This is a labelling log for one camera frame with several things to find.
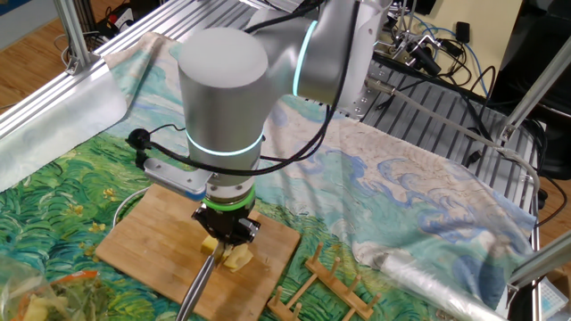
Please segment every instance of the cable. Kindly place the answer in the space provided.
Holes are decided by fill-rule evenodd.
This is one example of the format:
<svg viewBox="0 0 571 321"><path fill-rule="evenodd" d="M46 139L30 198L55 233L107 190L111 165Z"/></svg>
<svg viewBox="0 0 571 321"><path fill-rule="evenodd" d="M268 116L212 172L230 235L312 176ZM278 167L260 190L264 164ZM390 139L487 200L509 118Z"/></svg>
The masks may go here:
<svg viewBox="0 0 571 321"><path fill-rule="evenodd" d="M299 10L299 11L295 11L295 12L289 13L289 14L287 14L287 15L285 15L285 16L278 17L278 18L271 19L271 20L264 21L264 22L260 22L260 23L258 23L258 24L255 24L255 25L249 27L249 28L246 28L246 29L244 30L244 32L245 32L245 33L253 33L254 31L257 31L257 30L259 30L259 29L266 28L266 27L273 26L273 25L278 24L278 23L281 23L281 22L286 22L286 21L290 21L291 19L295 19L295 18L301 17L301 16L303 16L305 13L310 12L310 11L312 11L313 9L317 8L321 3L323 3L323 1L324 1L324 0L318 2L318 3L314 4L314 5L311 5L311 6L307 7L307 8L305 8L305 9L301 9L301 10Z"/></svg>
<svg viewBox="0 0 571 321"><path fill-rule="evenodd" d="M468 84L468 83L470 82L470 80L472 80L472 71L470 71L470 69L466 66L465 63L461 62L460 60L458 60L458 58L454 57L453 54L449 53L449 52L446 51L446 50L443 50L443 52L444 52L445 54L448 54L448 56L451 57L451 58L454 60L454 64L452 65L452 71L451 71L449 74L445 75L445 76L446 76L446 77L452 77L452 76L454 76L454 74L455 74L456 72L458 72L458 70L460 70L460 68L464 68L464 69L468 72L468 80L466 80L465 82L463 82L462 84L460 84L460 85L458 85L458 86L464 86L464 85ZM456 65L456 63L459 64L459 67L458 67L457 69L454 69L453 67Z"/></svg>
<svg viewBox="0 0 571 321"><path fill-rule="evenodd" d="M60 53L62 52L62 49L60 49L59 46L57 46L57 41L60 40L61 38L65 37L65 34L61 34L60 36L56 37L54 39L54 47L55 49L57 49L57 51L59 51Z"/></svg>
<svg viewBox="0 0 571 321"><path fill-rule="evenodd" d="M269 5L270 7L272 7L272 9L277 10L282 12L283 10L277 6L275 6L274 4L272 4L269 0L263 0L264 4Z"/></svg>
<svg viewBox="0 0 571 321"><path fill-rule="evenodd" d="M456 34L454 33L454 31L446 29L446 28L438 28L438 27L432 27L429 28L430 30L442 30L442 31L446 31L449 32L451 35L453 35L454 37L456 37ZM474 56L474 60L476 61L476 66L478 67L478 72L480 74L482 74L482 68L480 67L480 61L478 60L478 57L476 56L476 53L474 53L474 50L472 50L472 48L468 45L468 44L464 44L466 46L466 48L472 53L472 55ZM482 89L484 90L484 94L488 95L488 90L485 87L485 83L483 79L480 79L482 82Z"/></svg>
<svg viewBox="0 0 571 321"><path fill-rule="evenodd" d="M534 182L533 196L537 195L537 192L539 191L539 186L540 186L539 176L535 172L534 168L527 161L522 159L521 156L519 156L519 154L517 154L517 152L514 152L514 151L511 151L507 148L504 148L504 147L496 144L495 142L493 142L489 139L483 138L480 135L474 133L473 131L462 127L461 125L458 125L457 123L455 123L449 119L446 119L445 117L441 116L440 114L437 114L436 112L428 110L425 106L423 106L420 103L417 103L414 99L403 94L401 91L394 90L394 95L401 98L402 100L409 103L410 105L417 108L418 110L420 110L424 113L427 113L428 115L430 115L434 119L440 120L444 124L458 130L462 134L464 134L468 137L471 137L474 140L476 140L482 144L485 144L486 146L493 148L494 150L496 150L498 153L500 153L506 159L516 161L519 165L521 165L523 168L525 168L527 170L527 173L529 174L529 176L532 177L533 182Z"/></svg>
<svg viewBox="0 0 571 321"><path fill-rule="evenodd" d="M464 93L462 93L461 88L458 86L458 84L456 83L456 80L454 80L454 78L452 77L448 77L448 79L452 82L452 84L456 87L456 91L458 92L458 94L460 95L460 97L462 97L462 99L464 100L464 102L466 103L466 108L468 108L468 113L470 114L470 117L472 117L472 119L476 122L478 129L480 129L480 131L482 132L482 136L489 140L492 141L492 136L490 136L490 132L488 132L488 128L485 127L484 123L482 122L482 120L480 119L479 115L476 113L476 108L474 108L474 105L472 105L472 103L470 102L470 100L466 97L466 95L464 95Z"/></svg>
<svg viewBox="0 0 571 321"><path fill-rule="evenodd" d="M326 109L326 115L329 115L330 112L331 112L330 107L328 105L327 109ZM319 149L319 147L321 147L321 144L323 144L324 140L325 140L325 134L321 136L321 138L318 141L318 144L311 150L310 153L306 154L305 156L300 157L297 161L305 161L309 157L311 157ZM271 156L264 156L264 155L261 155L260 158L263 160L266 160L266 161L287 161L286 159L281 159L278 157L271 157Z"/></svg>
<svg viewBox="0 0 571 321"><path fill-rule="evenodd" d="M70 50L70 48L67 46L65 47L65 49L63 49L62 54L60 55L60 57L62 58L62 62L65 65L65 69L68 69L70 67L70 63L65 61L65 58L63 58L63 56Z"/></svg>
<svg viewBox="0 0 571 321"><path fill-rule="evenodd" d="M175 128L176 131L183 131L183 130L186 129L186 128L178 128L177 125L175 125L175 124L166 124L166 125L162 125L162 126L159 126L159 127L155 128L155 129L151 130L151 131L149 132L149 135L151 135L152 133L155 133L155 132L157 132L157 131L159 131L159 130L161 130L161 129L163 129L163 128L167 128L167 127L173 127L173 128Z"/></svg>
<svg viewBox="0 0 571 321"><path fill-rule="evenodd" d="M7 104L7 105L5 105L5 106L2 106L2 107L0 107L0 111L3 111L3 110L5 110L5 109L12 108L12 107L15 106L16 104L18 104L18 103L10 103L10 104Z"/></svg>
<svg viewBox="0 0 571 321"><path fill-rule="evenodd" d="M535 227L539 227L544 225L545 223L551 221L552 219L554 219L566 206L567 206L567 194L565 193L565 191L563 190L563 188L561 188L561 186L559 186L559 184L557 184L556 181L554 181L551 177L548 177L547 175L543 174L543 177L547 178L547 180L549 180L561 193L561 195L563 196L563 203L561 204L561 206L559 206L558 209L556 209L553 214L549 215L546 219L544 219L543 221L535 224Z"/></svg>
<svg viewBox="0 0 571 321"><path fill-rule="evenodd" d="M488 103L488 106L505 106L521 102L521 99L514 99L507 102Z"/></svg>
<svg viewBox="0 0 571 321"><path fill-rule="evenodd" d="M494 88L495 83L496 83L496 74L497 74L496 68L494 66L490 66L490 67L486 68L484 70L484 72L482 72L480 74L480 76L476 79L476 81L474 82L474 85L472 85L472 87L470 88L470 91L474 92L474 88L476 88L478 81L481 80L484 77L484 75L486 73L488 73L488 71L490 71L490 70L492 71L492 82L490 83L490 91L485 96L484 104L482 105L482 109L480 110L480 115L479 115L480 119L482 119L482 116L484 115L484 110L487 107L488 103L490 102L490 96L492 96L493 88Z"/></svg>
<svg viewBox="0 0 571 321"><path fill-rule="evenodd" d="M119 207L117 208L117 210L115 210L115 215L113 215L113 224L112 224L112 229L115 228L115 226L117 225L117 219L119 218L119 213L121 212L121 210L123 209L123 207L125 206L125 204L127 204L127 202L131 201L132 199L134 199L135 197L137 197L138 195L142 194L142 193L146 193L146 191L149 189L149 187L143 188L140 191L136 191L133 194L131 194L128 198L125 199L125 201L123 201Z"/></svg>
<svg viewBox="0 0 571 321"><path fill-rule="evenodd" d="M351 20L352 23L351 23L350 30L348 33L347 47L346 47L346 51L344 53L344 58L343 58L342 73L341 73L341 77L339 80L339 86L338 86L337 91L335 93L335 99L334 99L333 104L331 106L331 112L329 112L326 115L326 119L323 122L323 124L321 125L321 128L319 129L318 133L299 152L297 152L295 155L293 155L289 159L282 161L277 165L270 166L270 167L265 168L265 169L256 169L256 170L223 169L223 168L219 168L216 166L203 164L203 163L195 161L195 160L191 160L190 158L188 158L186 156L179 155L173 151L170 151L169 149L167 149L167 148L165 148L165 147L163 147L160 144L157 144L155 142L145 142L145 147L146 148L154 147L157 150L159 150L159 152L162 152L163 154L171 157L171 159L173 159L175 161L182 162L186 165L189 165L189 166L192 166L192 167L195 167L198 169L209 170L209 171L216 172L216 173L219 173L222 175L232 175L232 176L241 176L241 177L250 177L250 176L258 176L258 175L268 174L268 173L274 172L276 170L280 170L280 169L284 168L285 166L287 166L287 165L289 165L295 161L298 161L299 159L304 157L303 155L317 141L321 141L321 142L323 141L322 136L325 136L325 134L327 132L327 127L329 126L329 122L331 121L331 119L335 115L335 112L337 109L337 104L339 104L339 99L341 98L341 93L343 91L343 86L345 84L345 79L347 77L347 70L349 69L349 60L351 59L351 49L352 49L352 44L353 44L353 36L355 34L355 28L357 25L357 17L359 15L359 8L360 8L360 2L355 1L353 3L352 20ZM260 24L255 25L254 27L256 27L256 29L265 27L265 26L261 26L261 27L257 27L257 26L260 26Z"/></svg>

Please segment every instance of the table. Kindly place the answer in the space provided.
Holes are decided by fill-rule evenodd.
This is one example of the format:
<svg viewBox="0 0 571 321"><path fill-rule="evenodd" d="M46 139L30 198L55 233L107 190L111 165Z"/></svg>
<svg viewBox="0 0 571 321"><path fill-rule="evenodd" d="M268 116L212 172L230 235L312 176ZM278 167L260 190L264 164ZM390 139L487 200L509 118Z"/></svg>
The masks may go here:
<svg viewBox="0 0 571 321"><path fill-rule="evenodd" d="M500 71L501 61L508 46L511 31L516 23L517 14L521 6L521 0L437 0L430 15L418 15L424 22L435 27L446 28L455 31L457 21L470 24L470 47L476 53L482 70L488 66L494 66ZM453 38L450 33L437 30L436 37ZM452 63L450 57L439 54L436 62L447 69ZM467 67L472 72L472 81L463 86L469 89L479 76L474 57L469 55ZM458 82L464 81L468 73L464 70L458 72ZM484 83L489 88L492 76L485 75ZM481 85L476 86L475 92L484 95Z"/></svg>

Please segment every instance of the green light ring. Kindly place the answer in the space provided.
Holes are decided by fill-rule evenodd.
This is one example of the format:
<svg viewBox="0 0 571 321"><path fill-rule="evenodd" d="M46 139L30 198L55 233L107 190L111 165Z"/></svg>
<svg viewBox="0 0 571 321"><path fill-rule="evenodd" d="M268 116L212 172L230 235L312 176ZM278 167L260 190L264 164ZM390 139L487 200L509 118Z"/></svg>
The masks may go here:
<svg viewBox="0 0 571 321"><path fill-rule="evenodd" d="M305 33L305 38L302 42L302 48L300 49L300 54L297 57L297 66L295 66L295 73L294 73L294 88L293 94L297 96L297 88L300 86L300 76L302 74L302 66L303 66L303 59L305 59L305 54L307 53L307 47L310 45L311 35L313 34L313 30L317 27L318 22L313 21L309 28L307 28L307 32Z"/></svg>
<svg viewBox="0 0 571 321"><path fill-rule="evenodd" d="M209 208L211 208L213 210L218 210L218 211L238 210L241 207L252 202L252 199L255 195L254 189L255 189L254 186L252 186L252 189L250 190L250 193L248 194L248 196L246 196L246 198L244 198L243 200L241 200L240 202L238 202L236 204L231 204L231 205L218 204L216 202L212 202L212 201L209 201L207 199L203 199L203 203L206 204L206 206L208 206Z"/></svg>

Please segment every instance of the metal bracket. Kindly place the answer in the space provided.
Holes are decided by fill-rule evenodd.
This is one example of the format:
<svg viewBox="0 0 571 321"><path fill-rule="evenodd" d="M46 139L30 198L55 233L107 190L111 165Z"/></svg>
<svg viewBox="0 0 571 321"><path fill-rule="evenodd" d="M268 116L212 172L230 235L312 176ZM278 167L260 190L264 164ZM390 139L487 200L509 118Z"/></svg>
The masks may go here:
<svg viewBox="0 0 571 321"><path fill-rule="evenodd" d="M553 83L561 76L563 71L571 63L571 37L561 47L559 52L553 57L550 64L545 68L542 75L535 80L534 85L529 88L527 94L519 102L519 105L501 124L499 139L508 142L524 119L535 108L538 102L551 88Z"/></svg>
<svg viewBox="0 0 571 321"><path fill-rule="evenodd" d="M149 179L193 201L204 198L206 182L212 176L208 170L186 171L155 158L145 160L143 166Z"/></svg>
<svg viewBox="0 0 571 321"><path fill-rule="evenodd" d="M509 283L520 288L533 280L546 275L571 259L571 231L549 243L541 250L532 254L514 271Z"/></svg>
<svg viewBox="0 0 571 321"><path fill-rule="evenodd" d="M83 38L83 29L79 23L73 0L54 0L54 4L70 44L68 47L68 50L71 51L70 63L65 72L75 75L96 62L100 57L87 50L86 41Z"/></svg>
<svg viewBox="0 0 571 321"><path fill-rule="evenodd" d="M517 291L519 291L519 288L511 284L506 284L506 286L508 287L508 299L506 300L506 309L507 309L509 308L509 305L516 297L516 293Z"/></svg>

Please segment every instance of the white wire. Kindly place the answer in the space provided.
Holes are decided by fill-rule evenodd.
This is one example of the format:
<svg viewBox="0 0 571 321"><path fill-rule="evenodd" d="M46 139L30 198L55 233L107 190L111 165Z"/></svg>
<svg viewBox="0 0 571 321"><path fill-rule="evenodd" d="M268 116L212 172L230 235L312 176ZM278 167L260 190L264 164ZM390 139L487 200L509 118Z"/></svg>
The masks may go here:
<svg viewBox="0 0 571 321"><path fill-rule="evenodd" d="M487 140L483 137L481 137L480 135L476 134L475 132L466 129L464 127L462 127L461 125L458 125L457 123L446 119L445 117L428 110L425 106L421 105L420 103L417 103L414 99L408 97L407 95L401 93L398 90L394 91L394 95L396 97L401 98L402 100L404 100L405 102L411 104L413 107L415 107L416 109L418 109L419 111L425 112L428 115L430 115L431 117L433 117L434 119L440 120L441 122L443 122L444 124L458 130L459 132L461 132L462 134L471 137L473 139L475 139L476 141L485 144L489 147L492 147L494 150L496 150L497 152L499 152L500 154L502 154L505 158L509 159L509 160L513 160L516 161L519 165L521 165L523 168L525 168L525 170L527 170L527 173L529 174L529 176L532 177L533 183L534 183L534 193L533 196L537 195L537 192L539 191L539 187L540 187L540 181L539 181L539 176L537 175L537 173L535 172L534 168L527 162L525 161L523 158L521 158L521 156L519 156L519 154L517 152L514 152L510 149L504 148L490 140Z"/></svg>
<svg viewBox="0 0 571 321"><path fill-rule="evenodd" d="M123 207L125 206L125 204L127 204L127 202L131 201L133 198L137 197L138 195L145 193L147 190L149 189L149 187L143 188L140 191L136 191L134 193L132 193L128 198L125 199L125 201L123 201L119 207L117 208L117 210L115 210L115 215L113 216L113 227L115 228L115 226L117 225L117 218L119 217L119 213L121 212L121 210L123 209Z"/></svg>
<svg viewBox="0 0 571 321"><path fill-rule="evenodd" d="M60 40L61 38L65 37L65 34L61 34L60 36L56 37L54 39L54 47L55 49L57 49L59 52L62 51L62 49L60 49L60 47L57 46L57 41Z"/></svg>
<svg viewBox="0 0 571 321"><path fill-rule="evenodd" d="M70 63L65 62L65 58L63 58L63 56L65 56L65 53L68 52L68 50L70 50L70 47L66 46L65 49L63 49L63 51L62 51L62 55L60 56L62 58L62 62L63 62L63 65L65 66L65 69L68 69L70 67Z"/></svg>

